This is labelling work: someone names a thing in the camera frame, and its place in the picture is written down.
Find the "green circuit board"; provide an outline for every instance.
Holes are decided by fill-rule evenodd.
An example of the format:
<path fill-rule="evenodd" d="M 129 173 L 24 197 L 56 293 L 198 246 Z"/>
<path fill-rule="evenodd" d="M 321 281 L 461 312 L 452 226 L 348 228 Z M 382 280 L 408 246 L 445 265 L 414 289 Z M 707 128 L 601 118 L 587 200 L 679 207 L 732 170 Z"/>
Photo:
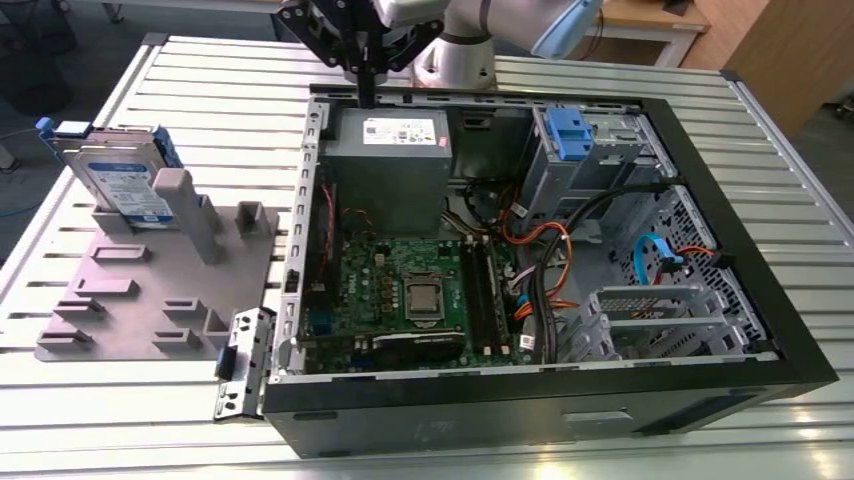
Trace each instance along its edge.
<path fill-rule="evenodd" d="M 459 240 L 354 240 L 342 246 L 340 283 L 330 311 L 308 313 L 313 336 L 336 341 L 318 341 L 306 357 L 308 368 L 324 373 L 360 371 L 349 362 L 348 342 L 353 337 L 393 334 L 461 332 L 469 339 L 464 278 L 460 268 Z M 492 252 L 497 264 L 509 261 L 505 249 Z M 441 310 L 438 320 L 406 318 L 406 279 L 428 278 L 440 284 Z M 505 319 L 503 305 L 497 315 Z M 512 345 L 507 326 L 500 322 L 503 344 Z M 432 364 L 428 368 L 459 368 L 523 364 L 512 348 L 508 352 L 473 351 L 467 342 L 457 360 Z"/>

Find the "expansion slot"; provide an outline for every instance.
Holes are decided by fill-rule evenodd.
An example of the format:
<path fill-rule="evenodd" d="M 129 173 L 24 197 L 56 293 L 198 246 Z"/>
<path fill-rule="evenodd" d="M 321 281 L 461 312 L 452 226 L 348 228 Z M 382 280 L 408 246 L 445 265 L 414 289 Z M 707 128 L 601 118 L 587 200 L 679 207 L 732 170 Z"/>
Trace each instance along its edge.
<path fill-rule="evenodd" d="M 492 278 L 487 247 L 476 241 L 467 241 L 460 249 L 460 263 L 464 278 L 465 305 L 471 329 L 471 343 L 475 351 L 497 353 L 500 350 L 499 319 L 495 314 Z"/>

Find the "wooden cabinet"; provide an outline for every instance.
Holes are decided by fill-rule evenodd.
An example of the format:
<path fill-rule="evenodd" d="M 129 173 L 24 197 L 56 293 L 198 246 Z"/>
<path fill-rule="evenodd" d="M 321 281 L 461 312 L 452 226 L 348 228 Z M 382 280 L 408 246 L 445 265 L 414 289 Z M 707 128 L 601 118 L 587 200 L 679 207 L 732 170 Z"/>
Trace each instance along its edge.
<path fill-rule="evenodd" d="M 695 0 L 711 23 L 681 67 L 732 70 L 787 135 L 854 75 L 854 1 Z"/>

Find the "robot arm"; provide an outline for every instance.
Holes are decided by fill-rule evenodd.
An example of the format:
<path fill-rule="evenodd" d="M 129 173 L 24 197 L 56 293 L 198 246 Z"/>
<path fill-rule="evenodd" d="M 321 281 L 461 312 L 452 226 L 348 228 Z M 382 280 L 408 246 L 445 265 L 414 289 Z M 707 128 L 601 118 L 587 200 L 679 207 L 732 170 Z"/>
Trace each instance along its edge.
<path fill-rule="evenodd" d="M 329 67 L 358 86 L 372 108 L 374 85 L 398 72 L 438 36 L 448 0 L 290 0 L 276 16 Z"/>
<path fill-rule="evenodd" d="M 603 0 L 290 0 L 277 17 L 320 61 L 357 84 L 372 108 L 388 70 L 414 61 L 425 86 L 487 88 L 492 36 L 533 55 L 564 58 Z"/>

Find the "slatted metal table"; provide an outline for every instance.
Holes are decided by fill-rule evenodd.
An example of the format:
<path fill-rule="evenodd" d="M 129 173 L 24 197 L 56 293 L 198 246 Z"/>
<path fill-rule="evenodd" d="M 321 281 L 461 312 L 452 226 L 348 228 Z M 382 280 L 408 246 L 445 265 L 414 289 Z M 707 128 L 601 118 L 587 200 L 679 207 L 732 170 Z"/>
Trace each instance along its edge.
<path fill-rule="evenodd" d="M 342 82 L 300 45 L 144 45 L 97 124 L 161 124 L 198 192 L 258 200 L 288 225 L 306 85 Z M 390 84 L 408 83 L 405 75 Z M 44 364 L 32 350 L 94 223 L 62 172 L 0 272 L 0 472 L 281 478 L 839 478 L 854 475 L 854 229 L 737 82 L 717 73 L 497 59 L 505 90 L 665 98 L 840 381 L 683 436 L 302 462 L 266 425 L 212 425 L 212 362 Z M 278 232 L 276 255 L 284 255 Z M 281 262 L 265 304 L 278 306 Z"/>

